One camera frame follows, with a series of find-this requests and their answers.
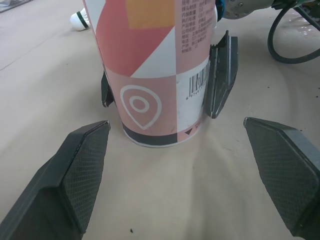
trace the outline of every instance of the orange square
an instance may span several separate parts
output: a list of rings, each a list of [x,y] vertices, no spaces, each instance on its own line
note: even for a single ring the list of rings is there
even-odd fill
[[[129,28],[152,29],[175,25],[175,0],[126,0]]]

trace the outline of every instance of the paper cup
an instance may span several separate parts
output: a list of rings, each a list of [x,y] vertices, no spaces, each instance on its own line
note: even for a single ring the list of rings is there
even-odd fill
[[[149,147],[200,127],[214,0],[84,0],[126,135]]]

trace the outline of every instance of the black cable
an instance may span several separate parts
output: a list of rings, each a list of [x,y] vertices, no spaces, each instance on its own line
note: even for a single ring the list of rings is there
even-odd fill
[[[305,18],[312,26],[314,26],[316,29],[320,31],[320,25],[312,19],[312,17],[309,16],[309,14],[306,13],[305,10],[303,10],[302,7],[295,7],[294,10],[296,10],[297,13],[299,13],[302,17]]]
[[[279,15],[274,20],[274,22],[270,28],[269,35],[268,35],[267,44],[268,44],[268,49],[269,49],[271,56],[275,60],[277,60],[278,62],[283,63],[283,64],[301,64],[301,63],[308,62],[308,61],[320,56],[320,48],[312,53],[309,53],[305,56],[301,56],[301,57],[297,57],[297,58],[287,58],[287,57],[280,56],[275,50],[274,35],[275,35],[276,28],[277,28],[280,20],[283,18],[283,16],[289,11],[289,9],[294,8],[296,6],[296,4],[297,4],[297,2],[293,2],[292,4],[289,4],[288,6],[286,6],[285,8],[283,8],[281,10]],[[320,25],[316,21],[314,21],[301,7],[296,7],[294,9],[302,17],[304,17],[311,25],[313,25],[316,29],[318,29],[320,31]]]

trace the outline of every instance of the location pin icon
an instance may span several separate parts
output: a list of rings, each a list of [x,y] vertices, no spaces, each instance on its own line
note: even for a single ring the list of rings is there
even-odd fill
[[[124,86],[120,90],[120,98],[129,117],[142,130],[151,127],[160,116],[162,110],[161,100],[159,96],[149,88],[139,85]],[[140,101],[143,107],[137,107],[136,101]]]

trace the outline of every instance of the table surface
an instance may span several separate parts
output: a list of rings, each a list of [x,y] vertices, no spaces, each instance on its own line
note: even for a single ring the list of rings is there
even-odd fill
[[[90,30],[71,29],[81,1],[34,0],[0,14],[0,221],[67,134],[109,120],[102,182],[84,240],[289,240],[260,180],[245,117],[299,130],[320,149],[320,58],[275,62],[267,36],[277,11],[218,23],[239,38],[239,69],[219,117],[191,140],[146,148],[123,133],[115,105],[103,108],[103,74]],[[286,56],[319,47],[320,33],[296,13],[275,45]]]

